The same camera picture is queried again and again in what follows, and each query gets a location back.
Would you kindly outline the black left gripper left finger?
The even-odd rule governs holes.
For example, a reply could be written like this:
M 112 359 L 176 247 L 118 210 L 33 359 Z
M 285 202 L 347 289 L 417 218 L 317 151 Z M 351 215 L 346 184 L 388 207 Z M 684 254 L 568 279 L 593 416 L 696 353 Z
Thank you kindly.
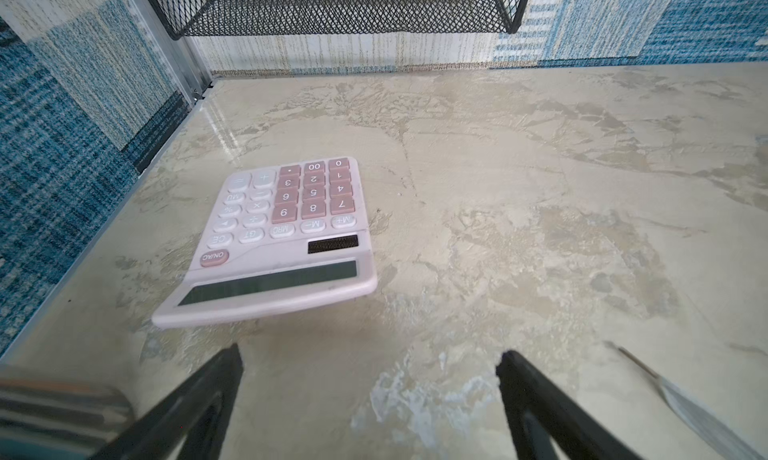
M 239 347 L 214 355 L 94 459 L 217 459 L 243 375 Z

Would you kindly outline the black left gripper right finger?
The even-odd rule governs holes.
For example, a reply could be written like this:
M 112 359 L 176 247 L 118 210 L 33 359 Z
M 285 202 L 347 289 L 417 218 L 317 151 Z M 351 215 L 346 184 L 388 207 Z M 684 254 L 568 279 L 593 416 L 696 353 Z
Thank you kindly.
M 504 352 L 496 375 L 519 459 L 639 457 L 519 352 Z

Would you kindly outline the white shoelace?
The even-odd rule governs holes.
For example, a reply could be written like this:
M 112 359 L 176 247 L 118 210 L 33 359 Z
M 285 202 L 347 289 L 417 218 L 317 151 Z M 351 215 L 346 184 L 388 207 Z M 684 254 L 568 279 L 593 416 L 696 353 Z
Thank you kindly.
M 673 413 L 723 459 L 765 459 L 734 430 L 676 384 L 652 369 L 626 348 L 612 341 L 604 344 L 644 371 Z

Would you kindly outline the clear cup of pencils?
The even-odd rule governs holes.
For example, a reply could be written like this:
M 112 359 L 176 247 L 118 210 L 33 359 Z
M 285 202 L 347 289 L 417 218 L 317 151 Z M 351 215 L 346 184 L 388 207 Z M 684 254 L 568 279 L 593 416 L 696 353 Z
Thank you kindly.
M 135 421 L 115 387 L 1 367 L 3 459 L 88 459 Z

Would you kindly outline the black mesh shelf rack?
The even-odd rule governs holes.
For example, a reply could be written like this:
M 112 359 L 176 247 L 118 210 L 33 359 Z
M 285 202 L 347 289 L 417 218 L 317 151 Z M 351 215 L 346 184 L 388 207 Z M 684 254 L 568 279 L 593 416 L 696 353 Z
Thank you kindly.
M 169 36 L 506 33 L 528 0 L 148 0 Z

